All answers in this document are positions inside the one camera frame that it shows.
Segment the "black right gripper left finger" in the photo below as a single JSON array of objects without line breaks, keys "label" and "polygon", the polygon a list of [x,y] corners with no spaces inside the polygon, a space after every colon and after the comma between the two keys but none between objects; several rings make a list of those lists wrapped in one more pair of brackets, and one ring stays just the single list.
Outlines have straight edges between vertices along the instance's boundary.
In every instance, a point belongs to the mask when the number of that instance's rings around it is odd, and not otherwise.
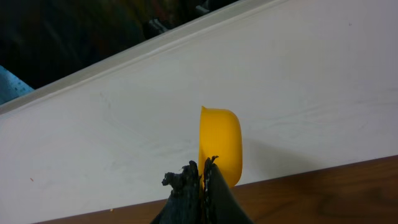
[{"label": "black right gripper left finger", "polygon": [[181,173],[165,173],[162,185],[172,190],[150,224],[195,224],[200,222],[200,176],[195,161],[182,167]]}]

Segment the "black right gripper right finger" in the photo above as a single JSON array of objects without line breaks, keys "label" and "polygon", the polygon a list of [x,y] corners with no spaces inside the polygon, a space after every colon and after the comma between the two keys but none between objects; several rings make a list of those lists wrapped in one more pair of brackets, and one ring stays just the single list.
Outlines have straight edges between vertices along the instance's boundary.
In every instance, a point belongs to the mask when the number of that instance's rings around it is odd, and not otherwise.
[{"label": "black right gripper right finger", "polygon": [[236,201],[215,164],[218,156],[207,158],[203,173],[203,215],[208,224],[253,224]]}]

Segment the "yellow plastic measuring scoop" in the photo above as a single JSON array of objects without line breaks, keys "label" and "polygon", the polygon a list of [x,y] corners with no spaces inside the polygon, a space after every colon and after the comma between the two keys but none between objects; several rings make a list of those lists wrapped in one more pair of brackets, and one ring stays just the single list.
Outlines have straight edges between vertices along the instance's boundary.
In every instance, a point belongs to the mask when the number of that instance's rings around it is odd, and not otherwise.
[{"label": "yellow plastic measuring scoop", "polygon": [[234,187],[243,171],[243,139],[238,117],[230,110],[201,108],[198,148],[198,171],[205,161],[217,156],[218,166],[228,187]]}]

